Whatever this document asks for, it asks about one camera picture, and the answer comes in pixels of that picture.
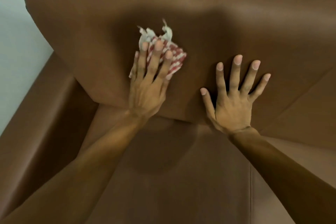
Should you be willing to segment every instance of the finger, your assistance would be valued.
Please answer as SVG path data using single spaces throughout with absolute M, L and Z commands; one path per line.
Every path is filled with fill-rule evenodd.
M 138 64 L 138 56 L 139 52 L 135 52 L 134 62 L 132 67 L 132 76 L 131 76 L 131 85 L 134 83 L 135 79 L 137 78 L 137 64 Z
M 239 77 L 240 77 L 240 65 L 242 63 L 243 56 L 237 55 L 234 57 L 230 74 L 230 90 L 229 94 L 238 92 Z
M 216 83 L 217 83 L 218 98 L 220 99 L 220 101 L 223 101 L 224 97 L 226 96 L 226 87 L 225 87 L 223 69 L 224 69 L 223 63 L 219 62 L 216 66 Z
M 138 72 L 136 76 L 138 80 L 142 80 L 145 76 L 148 46 L 149 44 L 147 42 L 144 42 L 141 46 L 139 59 L 138 59 L 138 66 L 137 66 Z
M 208 117 L 211 120 L 215 120 L 216 119 L 215 108 L 213 107 L 209 91 L 206 88 L 201 88 L 201 94 L 203 97 L 203 102 L 204 102 Z
M 171 51 L 167 51 L 166 54 L 165 54 L 165 60 L 163 61 L 160 72 L 157 75 L 154 83 L 157 83 L 157 84 L 161 85 L 162 82 L 164 81 L 164 79 L 166 79 L 167 74 L 168 74 L 169 69 L 170 69 L 172 58 L 173 58 L 173 53 Z
M 264 91 L 265 86 L 267 85 L 267 82 L 269 81 L 271 77 L 271 74 L 265 74 L 261 81 L 259 82 L 256 89 L 249 95 L 250 101 L 254 102 Z
M 162 102 L 166 100 L 166 92 L 167 92 L 169 82 L 170 82 L 170 80 L 168 80 L 168 79 L 163 80 L 163 83 L 162 83 L 162 86 L 161 86 L 161 93 L 160 93 L 160 99 L 161 99 Z
M 147 68 L 147 73 L 145 76 L 145 79 L 151 83 L 153 82 L 154 76 L 158 70 L 160 57 L 162 54 L 162 49 L 163 49 L 163 42 L 160 40 L 157 40 L 154 45 L 153 54 L 150 58 L 150 62 Z
M 252 85 L 254 83 L 255 76 L 258 72 L 260 66 L 260 60 L 255 60 L 251 63 L 249 71 L 245 77 L 244 83 L 240 89 L 240 93 L 243 95 L 248 95 L 250 90 L 252 89 Z

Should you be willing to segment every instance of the brown leather sofa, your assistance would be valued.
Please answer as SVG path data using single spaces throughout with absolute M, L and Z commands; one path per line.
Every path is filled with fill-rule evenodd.
M 127 108 L 136 25 L 161 18 L 188 57 L 87 223 L 292 223 L 243 155 L 206 124 L 199 88 L 243 54 L 272 78 L 252 122 L 336 187 L 334 0 L 25 0 L 53 53 L 0 137 L 0 218 Z

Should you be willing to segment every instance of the person's left arm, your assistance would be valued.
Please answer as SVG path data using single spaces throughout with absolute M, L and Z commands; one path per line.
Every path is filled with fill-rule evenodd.
M 148 43 L 137 52 L 132 68 L 129 110 L 103 137 L 32 194 L 1 224 L 83 223 L 106 188 L 122 154 L 166 97 L 172 53 L 156 75 L 162 43 L 158 41 L 146 72 Z

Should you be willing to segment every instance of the cloth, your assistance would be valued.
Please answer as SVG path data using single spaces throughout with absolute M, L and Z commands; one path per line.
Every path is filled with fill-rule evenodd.
M 157 36 L 155 32 L 150 28 L 144 30 L 143 28 L 139 27 L 141 33 L 141 37 L 139 40 L 139 49 L 141 48 L 144 42 L 149 43 L 147 65 L 146 65 L 148 67 L 154 51 L 154 45 L 157 40 L 161 40 L 163 42 L 163 49 L 160 57 L 159 67 L 162 65 L 164 61 L 166 51 L 170 50 L 173 53 L 173 58 L 167 75 L 173 75 L 182 67 L 183 61 L 187 57 L 187 53 L 185 53 L 182 48 L 178 47 L 177 44 L 171 41 L 171 39 L 173 38 L 173 31 L 171 30 L 170 27 L 167 26 L 165 21 L 163 22 L 165 25 L 162 27 L 162 30 L 163 32 L 165 32 L 165 34 L 160 36 Z

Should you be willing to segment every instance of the person's right arm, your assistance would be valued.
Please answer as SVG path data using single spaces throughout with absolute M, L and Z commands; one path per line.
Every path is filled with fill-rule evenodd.
M 223 64 L 216 67 L 218 96 L 216 109 L 209 92 L 201 89 L 207 115 L 214 126 L 229 136 L 283 204 L 296 224 L 336 223 L 336 189 L 265 141 L 250 126 L 252 103 L 263 92 L 270 74 L 263 76 L 249 94 L 260 61 L 252 62 L 238 90 L 242 56 L 234 58 L 229 91 L 226 91 Z

